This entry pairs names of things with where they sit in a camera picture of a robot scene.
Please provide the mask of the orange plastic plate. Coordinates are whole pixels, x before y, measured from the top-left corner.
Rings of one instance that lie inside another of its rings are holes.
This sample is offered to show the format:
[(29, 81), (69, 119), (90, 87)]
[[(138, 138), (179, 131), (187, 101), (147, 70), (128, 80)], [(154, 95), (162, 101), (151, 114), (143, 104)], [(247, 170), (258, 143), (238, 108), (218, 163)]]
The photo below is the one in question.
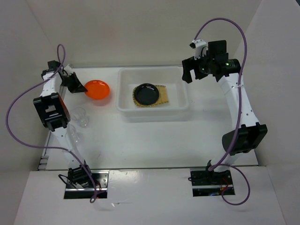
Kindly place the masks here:
[(84, 87), (86, 96), (94, 100), (102, 100), (110, 94), (109, 85), (101, 80), (88, 81)]

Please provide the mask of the woven bamboo basket tray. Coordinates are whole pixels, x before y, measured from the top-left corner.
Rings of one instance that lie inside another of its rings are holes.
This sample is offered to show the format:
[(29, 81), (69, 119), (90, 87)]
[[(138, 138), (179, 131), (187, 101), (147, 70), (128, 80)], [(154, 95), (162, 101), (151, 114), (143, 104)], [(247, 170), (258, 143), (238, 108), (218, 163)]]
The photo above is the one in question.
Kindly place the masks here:
[(161, 104), (166, 104), (169, 102), (169, 98), (168, 98), (168, 95), (167, 95), (167, 91), (166, 91), (166, 87), (164, 85), (155, 85), (157, 88), (158, 88), (158, 91), (159, 91), (159, 99), (157, 100), (156, 103), (152, 104), (152, 105), (141, 105), (139, 103), (136, 102), (136, 100), (134, 99), (134, 96), (133, 96), (133, 93), (132, 93), (132, 99), (133, 99), (133, 102), (134, 104), (137, 106), (137, 107), (154, 107), (154, 106), (157, 106), (157, 105), (161, 105)]

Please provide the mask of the black round plate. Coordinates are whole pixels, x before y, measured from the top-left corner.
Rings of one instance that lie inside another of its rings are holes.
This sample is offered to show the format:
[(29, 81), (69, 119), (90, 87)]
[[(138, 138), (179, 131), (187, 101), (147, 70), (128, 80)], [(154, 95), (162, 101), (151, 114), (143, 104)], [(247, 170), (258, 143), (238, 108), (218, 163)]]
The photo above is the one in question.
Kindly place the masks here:
[(150, 83), (143, 83), (133, 91), (134, 99), (141, 105), (152, 105), (159, 99), (158, 88)]

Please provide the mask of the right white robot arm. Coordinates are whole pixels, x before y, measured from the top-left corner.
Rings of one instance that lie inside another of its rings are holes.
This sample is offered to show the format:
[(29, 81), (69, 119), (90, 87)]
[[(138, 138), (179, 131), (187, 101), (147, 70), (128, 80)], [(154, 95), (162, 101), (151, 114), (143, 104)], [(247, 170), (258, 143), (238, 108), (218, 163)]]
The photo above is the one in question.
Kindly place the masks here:
[(225, 40), (205, 42), (193, 40), (190, 47), (195, 50), (194, 56), (182, 61), (182, 80), (192, 82), (209, 75), (215, 77), (226, 98), (233, 130), (222, 136), (224, 152), (207, 163), (203, 177), (192, 175), (191, 182), (195, 185), (217, 185), (229, 174), (232, 165), (242, 154), (257, 148), (268, 132), (267, 126), (261, 124), (255, 116), (244, 87), (241, 65), (237, 59), (230, 59)]

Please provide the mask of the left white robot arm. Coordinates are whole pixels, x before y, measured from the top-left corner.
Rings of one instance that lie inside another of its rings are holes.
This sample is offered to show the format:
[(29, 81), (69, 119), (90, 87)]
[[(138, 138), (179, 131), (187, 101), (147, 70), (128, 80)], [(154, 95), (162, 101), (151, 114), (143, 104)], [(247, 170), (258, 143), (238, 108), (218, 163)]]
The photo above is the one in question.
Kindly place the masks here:
[(56, 75), (61, 78), (61, 86), (66, 87), (70, 93), (86, 92), (87, 89), (81, 84), (76, 73), (70, 66), (65, 68), (55, 60), (49, 61), (48, 69), (41, 74), (43, 89), (39, 97), (33, 100), (34, 107), (45, 128), (54, 135), (58, 142), (58, 149), (62, 150), (67, 159), (68, 174), (66, 179), (70, 185), (83, 188), (93, 185), (93, 175), (85, 159), (81, 156), (72, 136), (69, 122), (70, 113), (63, 102), (59, 92), (56, 91)]

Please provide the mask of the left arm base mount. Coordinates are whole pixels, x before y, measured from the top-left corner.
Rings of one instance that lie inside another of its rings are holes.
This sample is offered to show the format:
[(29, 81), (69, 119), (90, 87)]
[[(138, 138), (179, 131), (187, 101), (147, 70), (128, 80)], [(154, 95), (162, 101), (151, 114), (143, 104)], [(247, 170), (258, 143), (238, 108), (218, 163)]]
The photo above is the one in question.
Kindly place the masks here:
[(65, 185), (64, 199), (106, 199), (108, 194), (108, 170), (89, 170), (89, 175), (82, 167), (69, 169), (66, 175), (58, 178)]

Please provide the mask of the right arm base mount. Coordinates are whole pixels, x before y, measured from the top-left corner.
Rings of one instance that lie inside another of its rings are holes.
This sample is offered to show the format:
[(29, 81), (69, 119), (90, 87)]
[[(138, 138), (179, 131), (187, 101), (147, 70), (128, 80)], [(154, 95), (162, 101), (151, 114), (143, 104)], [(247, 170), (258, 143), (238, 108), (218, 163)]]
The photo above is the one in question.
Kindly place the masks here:
[(192, 168), (188, 180), (193, 197), (235, 195), (231, 172), (209, 172), (207, 168)]

